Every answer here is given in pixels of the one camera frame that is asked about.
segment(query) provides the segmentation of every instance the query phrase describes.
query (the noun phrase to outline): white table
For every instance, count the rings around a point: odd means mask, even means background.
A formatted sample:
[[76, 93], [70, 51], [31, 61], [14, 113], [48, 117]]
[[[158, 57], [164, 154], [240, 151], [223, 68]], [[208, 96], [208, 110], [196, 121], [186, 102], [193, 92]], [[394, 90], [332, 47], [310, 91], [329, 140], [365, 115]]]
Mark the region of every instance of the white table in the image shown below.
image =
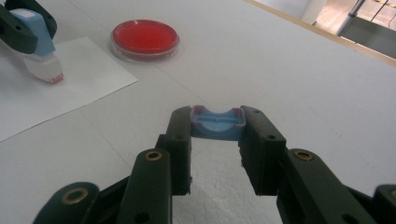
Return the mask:
[[[133, 19], [169, 24], [181, 43], [162, 63], [113, 57], [139, 81], [1, 142], [0, 223], [31, 223], [67, 184], [121, 180], [183, 105], [256, 107], [346, 185], [372, 195], [396, 183], [395, 67], [243, 1], [38, 2], [58, 22], [56, 43], [87, 36], [111, 55], [110, 32]], [[254, 195], [236, 143], [192, 143], [191, 195], [174, 198], [174, 223], [280, 222], [276, 199]]]

